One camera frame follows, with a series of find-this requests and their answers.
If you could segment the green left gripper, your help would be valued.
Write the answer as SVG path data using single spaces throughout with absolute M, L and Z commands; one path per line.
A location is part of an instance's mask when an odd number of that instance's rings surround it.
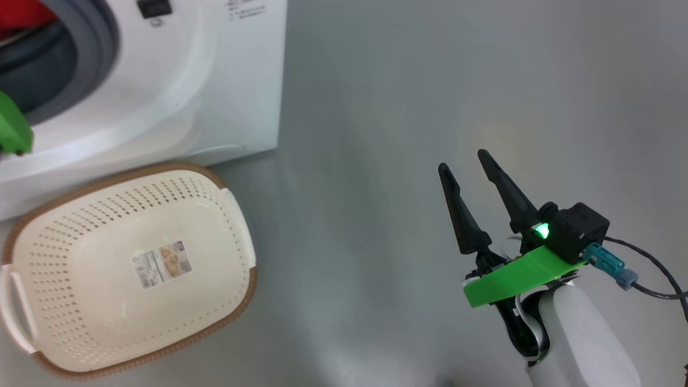
M 20 108 L 0 91 L 0 154 L 22 156 L 33 150 L 34 133 Z

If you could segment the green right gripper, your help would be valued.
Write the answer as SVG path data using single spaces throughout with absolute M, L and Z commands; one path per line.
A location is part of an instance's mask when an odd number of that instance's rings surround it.
M 486 149 L 478 150 L 477 156 L 488 180 L 496 186 L 501 196 L 513 233 L 530 230 L 540 223 L 533 203 L 501 169 L 494 157 Z M 460 253 L 470 255 L 487 252 L 492 240 L 488 233 L 481 230 L 467 208 L 461 188 L 447 164 L 438 165 L 438 176 Z M 573 264 L 565 262 L 550 248 L 541 246 L 478 279 L 464 280 L 463 291 L 471 307 L 479 307 L 558 280 L 584 264 L 581 260 Z

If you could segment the red and white garment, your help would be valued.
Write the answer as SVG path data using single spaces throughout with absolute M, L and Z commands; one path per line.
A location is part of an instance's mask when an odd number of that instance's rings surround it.
M 57 16 L 40 0 L 0 0 L 0 41 L 55 20 Z

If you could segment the cream perforated basket brown rim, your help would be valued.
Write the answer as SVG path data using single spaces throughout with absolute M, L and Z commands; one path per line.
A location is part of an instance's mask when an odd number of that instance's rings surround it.
M 192 272 L 143 290 L 131 257 L 182 241 Z M 233 193 L 189 163 L 73 190 L 26 214 L 0 263 L 0 321 L 49 372 L 88 380 L 192 345 L 238 319 L 256 254 Z

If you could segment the white front-load washing machine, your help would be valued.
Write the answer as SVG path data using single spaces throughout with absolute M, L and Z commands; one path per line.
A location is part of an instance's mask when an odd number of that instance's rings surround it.
M 277 147 L 288 0 L 40 1 L 57 20 L 0 41 L 34 133 L 0 154 L 0 222 L 200 149 Z

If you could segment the paper product label sticker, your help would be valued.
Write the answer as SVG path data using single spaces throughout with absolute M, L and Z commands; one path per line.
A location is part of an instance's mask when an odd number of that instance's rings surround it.
M 192 272 L 192 264 L 182 241 L 136 252 L 131 257 L 131 266 L 145 291 Z

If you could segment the round white drain filter cover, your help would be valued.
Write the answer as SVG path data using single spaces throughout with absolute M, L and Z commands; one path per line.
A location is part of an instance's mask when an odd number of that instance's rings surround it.
M 194 151 L 190 154 L 178 157 L 177 161 L 209 166 L 238 159 L 239 157 L 245 157 L 249 154 L 251 154 L 250 149 L 244 146 L 222 145 Z

